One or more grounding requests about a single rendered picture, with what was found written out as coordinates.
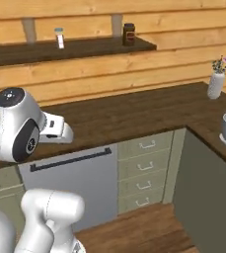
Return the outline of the grey shelf bracket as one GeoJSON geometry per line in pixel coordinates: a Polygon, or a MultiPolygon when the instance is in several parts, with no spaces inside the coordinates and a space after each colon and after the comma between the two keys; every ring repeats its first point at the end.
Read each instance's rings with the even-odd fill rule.
{"type": "Polygon", "coordinates": [[[114,38],[119,38],[121,36],[122,29],[122,15],[121,14],[111,14],[112,21],[112,34],[114,38]]]}
{"type": "Polygon", "coordinates": [[[37,41],[35,20],[33,18],[24,18],[22,25],[27,43],[35,43],[37,41]]]}

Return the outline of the dark brown jar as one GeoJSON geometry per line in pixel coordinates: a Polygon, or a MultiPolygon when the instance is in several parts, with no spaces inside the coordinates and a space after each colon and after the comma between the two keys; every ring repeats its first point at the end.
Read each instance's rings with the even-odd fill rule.
{"type": "Polygon", "coordinates": [[[123,26],[122,43],[125,46],[134,45],[135,26],[132,23],[125,23],[123,26]]]}

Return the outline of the pale green drawer front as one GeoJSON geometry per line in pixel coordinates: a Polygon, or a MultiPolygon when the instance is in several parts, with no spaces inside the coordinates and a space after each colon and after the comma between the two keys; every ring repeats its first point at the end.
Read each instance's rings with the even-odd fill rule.
{"type": "Polygon", "coordinates": [[[17,166],[0,169],[0,191],[23,191],[24,184],[17,166]]]}
{"type": "Polygon", "coordinates": [[[155,151],[167,149],[171,147],[173,132],[167,131],[158,134],[148,135],[144,137],[134,138],[123,141],[118,144],[118,159],[126,159],[142,154],[152,153],[155,151]],[[156,141],[156,146],[153,148],[141,149],[139,143],[147,145],[151,140],[156,141]]]}
{"type": "Polygon", "coordinates": [[[131,177],[118,182],[118,195],[120,197],[126,197],[134,194],[141,193],[146,190],[153,190],[165,185],[167,176],[166,170],[159,170],[153,173],[147,173],[136,177],[131,177]],[[145,185],[147,181],[151,181],[152,187],[146,190],[138,190],[136,184],[145,185]]]}
{"type": "Polygon", "coordinates": [[[139,155],[118,161],[118,179],[142,175],[166,169],[170,157],[170,150],[164,149],[154,153],[139,155]]]}
{"type": "Polygon", "coordinates": [[[139,200],[142,202],[145,198],[149,198],[150,204],[160,203],[163,199],[163,188],[158,188],[155,190],[148,190],[140,194],[131,195],[128,197],[120,197],[118,199],[118,212],[124,213],[128,211],[133,211],[142,207],[138,207],[135,201],[139,200]]]}

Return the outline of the grey dishwasher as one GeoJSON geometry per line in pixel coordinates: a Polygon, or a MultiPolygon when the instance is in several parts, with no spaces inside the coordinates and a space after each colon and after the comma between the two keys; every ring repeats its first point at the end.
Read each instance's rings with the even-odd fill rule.
{"type": "Polygon", "coordinates": [[[75,231],[106,223],[117,217],[117,147],[115,144],[23,163],[18,167],[27,190],[44,188],[66,191],[84,199],[85,212],[83,217],[73,225],[75,231]],[[30,171],[32,164],[40,166],[59,162],[101,152],[107,147],[112,150],[112,154],[36,172],[30,171]]]}

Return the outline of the dark wooden wall shelf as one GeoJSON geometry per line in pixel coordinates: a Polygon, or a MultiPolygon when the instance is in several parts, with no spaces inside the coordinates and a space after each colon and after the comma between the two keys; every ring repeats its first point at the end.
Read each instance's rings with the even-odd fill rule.
{"type": "Polygon", "coordinates": [[[64,49],[57,47],[56,41],[34,44],[16,43],[0,45],[0,66],[37,63],[91,56],[131,53],[156,50],[157,46],[141,38],[134,45],[123,45],[122,38],[99,38],[87,40],[66,40],[64,49]]]}

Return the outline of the white vase with flowers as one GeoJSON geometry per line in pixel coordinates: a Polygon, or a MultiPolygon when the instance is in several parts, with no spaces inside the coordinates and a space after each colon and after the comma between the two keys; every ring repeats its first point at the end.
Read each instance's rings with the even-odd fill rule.
{"type": "Polygon", "coordinates": [[[221,55],[219,59],[212,62],[213,73],[210,76],[207,89],[209,99],[217,99],[222,91],[226,72],[226,57],[221,55]]]}

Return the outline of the small clear jar white label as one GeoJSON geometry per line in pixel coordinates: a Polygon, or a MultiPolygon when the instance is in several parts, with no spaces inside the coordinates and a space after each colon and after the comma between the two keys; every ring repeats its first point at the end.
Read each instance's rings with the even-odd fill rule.
{"type": "Polygon", "coordinates": [[[58,48],[64,49],[63,29],[62,28],[55,28],[54,31],[55,31],[55,34],[56,34],[58,48]]]}

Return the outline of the grey-green counter side panel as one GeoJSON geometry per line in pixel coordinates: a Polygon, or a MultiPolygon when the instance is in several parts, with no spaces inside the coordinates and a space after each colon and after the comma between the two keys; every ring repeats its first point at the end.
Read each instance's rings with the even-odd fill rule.
{"type": "Polygon", "coordinates": [[[226,162],[189,131],[173,203],[200,253],[226,253],[226,162]]]}

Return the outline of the pale green cupboard door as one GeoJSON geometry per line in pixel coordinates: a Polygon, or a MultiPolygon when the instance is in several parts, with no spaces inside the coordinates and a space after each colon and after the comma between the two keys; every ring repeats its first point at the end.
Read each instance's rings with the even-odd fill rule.
{"type": "Polygon", "coordinates": [[[17,237],[21,236],[25,225],[25,218],[21,209],[21,200],[24,193],[23,184],[0,189],[0,211],[12,220],[17,237]]]}

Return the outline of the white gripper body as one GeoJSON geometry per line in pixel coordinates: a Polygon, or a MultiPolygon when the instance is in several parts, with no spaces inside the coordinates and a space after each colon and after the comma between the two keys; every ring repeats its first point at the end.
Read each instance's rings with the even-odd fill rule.
{"type": "Polygon", "coordinates": [[[41,143],[71,143],[73,131],[66,122],[49,122],[39,134],[41,143]]]}

